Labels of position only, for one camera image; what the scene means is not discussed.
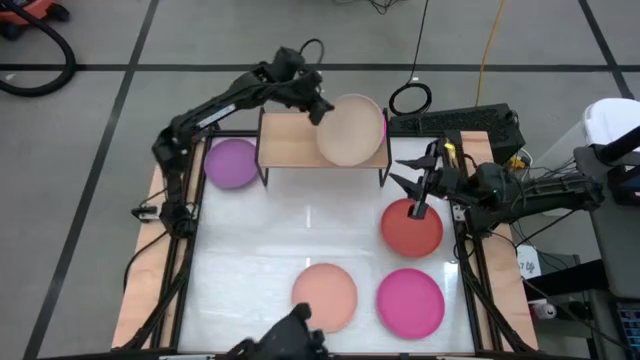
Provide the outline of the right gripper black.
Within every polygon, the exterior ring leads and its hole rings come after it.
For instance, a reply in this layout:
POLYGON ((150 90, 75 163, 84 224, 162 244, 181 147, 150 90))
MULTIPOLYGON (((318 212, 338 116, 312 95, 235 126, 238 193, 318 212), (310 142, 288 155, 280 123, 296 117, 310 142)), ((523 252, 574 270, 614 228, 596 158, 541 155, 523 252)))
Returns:
POLYGON ((464 153, 450 139, 436 139, 427 145, 425 153, 420 158, 397 160, 396 163, 413 170, 423 171, 417 183, 395 173, 389 174, 406 196, 415 202, 410 213, 410 217, 414 219, 425 216, 429 207, 426 203, 428 195, 444 199, 457 193, 457 188, 465 175, 466 166, 464 153), (449 156, 444 147, 445 143, 455 146, 455 158, 449 156))

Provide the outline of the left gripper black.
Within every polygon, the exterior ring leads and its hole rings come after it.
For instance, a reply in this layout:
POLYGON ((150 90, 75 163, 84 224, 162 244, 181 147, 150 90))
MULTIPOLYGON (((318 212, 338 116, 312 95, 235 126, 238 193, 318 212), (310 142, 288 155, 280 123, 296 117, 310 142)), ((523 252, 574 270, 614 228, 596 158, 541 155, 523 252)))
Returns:
POLYGON ((279 102, 286 107, 310 109, 309 119, 314 126, 320 124, 324 114, 334 106, 319 92, 322 75, 315 70, 306 72, 279 89, 279 102))

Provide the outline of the beige plate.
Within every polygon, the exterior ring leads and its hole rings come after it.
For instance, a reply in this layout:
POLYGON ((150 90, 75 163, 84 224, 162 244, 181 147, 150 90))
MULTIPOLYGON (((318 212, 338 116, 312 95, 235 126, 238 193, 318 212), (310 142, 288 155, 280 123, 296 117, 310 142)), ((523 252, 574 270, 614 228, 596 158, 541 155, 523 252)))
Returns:
POLYGON ((358 166, 371 158, 380 146, 382 109, 360 94, 342 95, 334 106, 316 129, 316 145, 332 164, 358 166))

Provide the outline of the red plate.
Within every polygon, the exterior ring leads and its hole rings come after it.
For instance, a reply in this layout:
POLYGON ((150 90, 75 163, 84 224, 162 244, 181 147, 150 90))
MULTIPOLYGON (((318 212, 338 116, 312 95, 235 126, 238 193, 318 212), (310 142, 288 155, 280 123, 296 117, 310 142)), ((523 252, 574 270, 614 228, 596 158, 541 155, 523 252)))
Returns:
POLYGON ((433 253, 443 239, 442 220, 431 207, 423 218, 410 217, 413 200, 399 199, 384 210, 380 229, 384 242, 397 254, 421 258, 433 253))

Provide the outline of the purple plate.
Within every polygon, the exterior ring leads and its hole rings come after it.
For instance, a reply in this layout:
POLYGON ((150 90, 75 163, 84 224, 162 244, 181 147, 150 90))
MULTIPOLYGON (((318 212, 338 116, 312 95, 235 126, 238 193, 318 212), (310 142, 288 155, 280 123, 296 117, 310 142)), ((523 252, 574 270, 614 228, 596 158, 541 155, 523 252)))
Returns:
POLYGON ((223 140, 211 147, 205 157, 207 179, 216 187, 238 189, 258 177, 255 164, 256 147, 239 138, 223 140))

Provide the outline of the large pink plate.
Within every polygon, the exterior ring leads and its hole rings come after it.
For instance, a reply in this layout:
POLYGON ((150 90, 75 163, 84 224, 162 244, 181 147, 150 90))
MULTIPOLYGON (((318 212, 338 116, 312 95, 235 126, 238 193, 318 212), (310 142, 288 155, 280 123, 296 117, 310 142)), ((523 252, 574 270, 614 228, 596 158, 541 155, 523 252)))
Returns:
POLYGON ((445 315, 440 287, 426 273, 403 268, 388 274, 376 293, 383 325, 397 337, 423 339, 436 332, 445 315))

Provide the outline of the salmon plate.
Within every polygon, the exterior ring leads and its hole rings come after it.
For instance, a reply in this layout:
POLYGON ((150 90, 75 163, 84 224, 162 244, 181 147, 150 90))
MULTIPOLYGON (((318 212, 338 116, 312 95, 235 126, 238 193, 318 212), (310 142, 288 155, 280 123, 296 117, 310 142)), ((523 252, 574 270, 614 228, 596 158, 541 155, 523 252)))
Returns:
POLYGON ((343 268, 330 263, 312 265, 302 271, 292 288, 293 304, 307 303, 310 327, 333 333, 352 320, 357 304, 357 286, 343 268))

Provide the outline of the wooden shelf with black legs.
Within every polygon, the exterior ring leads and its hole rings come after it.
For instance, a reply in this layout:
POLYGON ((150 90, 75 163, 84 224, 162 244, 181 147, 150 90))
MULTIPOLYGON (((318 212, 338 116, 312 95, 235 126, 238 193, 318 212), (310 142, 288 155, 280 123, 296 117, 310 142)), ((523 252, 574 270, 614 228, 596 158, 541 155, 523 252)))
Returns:
MULTIPOLYGON (((385 143, 374 155, 353 169, 376 169, 379 186, 383 187, 392 165, 390 134, 387 129, 385 143)), ((255 164, 260 181, 268 186, 269 170, 292 169, 347 169, 326 160, 316 145, 316 128, 307 122, 303 113, 259 113, 256 136, 255 164)))

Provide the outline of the black computer case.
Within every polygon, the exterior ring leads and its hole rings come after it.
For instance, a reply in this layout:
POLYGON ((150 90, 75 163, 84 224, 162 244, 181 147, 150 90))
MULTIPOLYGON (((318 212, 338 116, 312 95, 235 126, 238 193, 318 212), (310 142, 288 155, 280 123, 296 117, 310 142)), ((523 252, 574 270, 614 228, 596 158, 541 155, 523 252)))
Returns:
POLYGON ((484 131, 493 159, 506 163, 525 144, 519 117, 506 103, 394 116, 390 132, 396 137, 438 137, 446 131, 484 131))

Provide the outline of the white paper card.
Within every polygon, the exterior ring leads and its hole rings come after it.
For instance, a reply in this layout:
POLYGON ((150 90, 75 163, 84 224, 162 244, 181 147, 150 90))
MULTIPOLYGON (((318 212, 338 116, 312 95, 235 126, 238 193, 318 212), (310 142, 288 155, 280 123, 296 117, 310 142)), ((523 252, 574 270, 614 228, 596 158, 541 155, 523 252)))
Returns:
POLYGON ((517 261, 520 274, 525 279, 538 277, 541 275, 538 251, 530 245, 520 245, 517 247, 517 261))

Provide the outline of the white glossy table sheet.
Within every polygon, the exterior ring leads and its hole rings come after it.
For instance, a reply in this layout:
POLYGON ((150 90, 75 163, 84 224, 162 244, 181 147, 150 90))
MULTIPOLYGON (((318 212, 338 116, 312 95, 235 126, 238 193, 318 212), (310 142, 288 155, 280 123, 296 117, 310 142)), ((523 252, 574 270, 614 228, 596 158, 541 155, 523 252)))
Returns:
POLYGON ((179 351, 224 353, 243 339, 261 338, 291 311, 299 273, 332 263, 355 281, 358 305, 350 323, 327 336, 331 352, 472 352, 449 204, 431 200, 443 223, 442 242, 431 255, 411 259, 390 250, 380 235, 383 211, 403 197, 397 184, 380 181, 371 169, 281 168, 272 170, 267 182, 237 191, 207 185, 179 351), (377 316, 378 285, 400 268, 426 273, 444 296, 441 325, 421 340, 393 335, 377 316))

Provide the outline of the white translucent bin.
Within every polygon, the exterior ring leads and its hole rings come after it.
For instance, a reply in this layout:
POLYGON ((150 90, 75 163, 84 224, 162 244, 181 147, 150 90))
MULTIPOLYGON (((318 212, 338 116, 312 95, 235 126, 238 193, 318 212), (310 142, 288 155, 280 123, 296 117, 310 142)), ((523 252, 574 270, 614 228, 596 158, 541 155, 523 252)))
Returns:
POLYGON ((573 150, 591 144, 604 145, 640 125, 640 102, 606 98, 589 105, 581 120, 533 162, 535 167, 558 170, 572 160, 573 150))

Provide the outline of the black device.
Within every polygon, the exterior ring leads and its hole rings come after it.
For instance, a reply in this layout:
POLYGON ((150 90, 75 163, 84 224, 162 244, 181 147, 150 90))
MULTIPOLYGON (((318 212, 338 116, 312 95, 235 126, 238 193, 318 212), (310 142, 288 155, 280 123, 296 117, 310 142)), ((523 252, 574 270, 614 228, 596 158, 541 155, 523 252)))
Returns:
POLYGON ((640 164, 630 167, 620 160, 640 147, 640 125, 595 150, 596 158, 611 169, 607 172, 607 185, 617 204, 640 207, 640 164))

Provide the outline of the grey desk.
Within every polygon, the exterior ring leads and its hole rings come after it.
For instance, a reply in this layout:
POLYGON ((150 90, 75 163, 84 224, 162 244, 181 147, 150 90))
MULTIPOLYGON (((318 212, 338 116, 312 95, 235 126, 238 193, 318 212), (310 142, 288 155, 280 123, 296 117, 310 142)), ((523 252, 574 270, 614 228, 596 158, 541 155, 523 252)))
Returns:
POLYGON ((609 289, 617 297, 640 299, 640 207, 616 203, 607 184, 610 166, 594 148, 579 147, 573 155, 577 169, 603 186, 604 201, 590 217, 609 289))

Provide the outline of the orange vacuum cleaner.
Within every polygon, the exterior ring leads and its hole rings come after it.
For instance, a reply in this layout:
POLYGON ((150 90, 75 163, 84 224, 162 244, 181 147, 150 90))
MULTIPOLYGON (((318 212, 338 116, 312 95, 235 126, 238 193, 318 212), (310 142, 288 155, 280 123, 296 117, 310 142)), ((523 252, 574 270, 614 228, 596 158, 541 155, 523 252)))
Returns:
POLYGON ((0 36, 9 41, 19 39, 27 28, 51 34, 48 20, 70 19, 69 10, 57 0, 0 0, 0 36))

